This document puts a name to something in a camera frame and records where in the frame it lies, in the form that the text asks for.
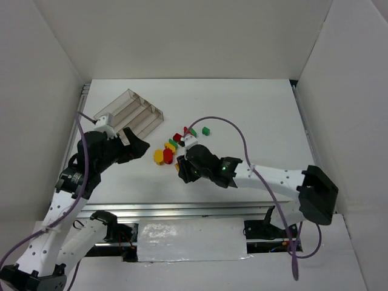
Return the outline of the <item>yellow rounded lego brick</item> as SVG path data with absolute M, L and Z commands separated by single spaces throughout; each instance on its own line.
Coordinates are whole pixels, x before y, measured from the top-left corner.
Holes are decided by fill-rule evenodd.
M 161 149 L 155 150 L 153 155 L 153 160 L 155 164 L 161 166 L 164 164 L 164 152 Z

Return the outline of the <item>red rounded lego brick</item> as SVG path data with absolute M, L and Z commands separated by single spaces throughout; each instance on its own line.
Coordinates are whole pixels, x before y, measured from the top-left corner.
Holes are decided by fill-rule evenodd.
M 174 158 L 174 151 L 170 148 L 165 148 L 163 150 L 163 161 L 165 164 L 171 164 Z

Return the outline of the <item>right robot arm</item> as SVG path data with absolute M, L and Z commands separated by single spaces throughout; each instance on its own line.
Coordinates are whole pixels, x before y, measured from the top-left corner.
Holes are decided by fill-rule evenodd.
M 304 220 L 328 226 L 332 222 L 338 187 L 317 166 L 284 170 L 249 164 L 239 158 L 218 158 L 204 145 L 194 145 L 177 158 L 178 176 L 186 183 L 208 179 L 222 188 L 267 190 L 290 198 L 270 213 L 279 229 Z

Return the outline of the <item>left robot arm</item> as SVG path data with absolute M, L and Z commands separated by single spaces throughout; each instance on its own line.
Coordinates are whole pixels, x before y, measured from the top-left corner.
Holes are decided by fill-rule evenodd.
M 70 240 L 66 237 L 78 214 L 101 182 L 102 173 L 114 163 L 123 164 L 144 156 L 149 143 L 124 128 L 129 140 L 90 131 L 81 135 L 78 151 L 70 158 L 55 185 L 55 192 L 41 228 L 23 239 L 28 247 L 10 265 L 3 265 L 1 280 L 13 290 L 63 290 L 70 271 L 100 240 L 128 238 L 131 228 L 118 223 L 116 215 L 97 210 Z

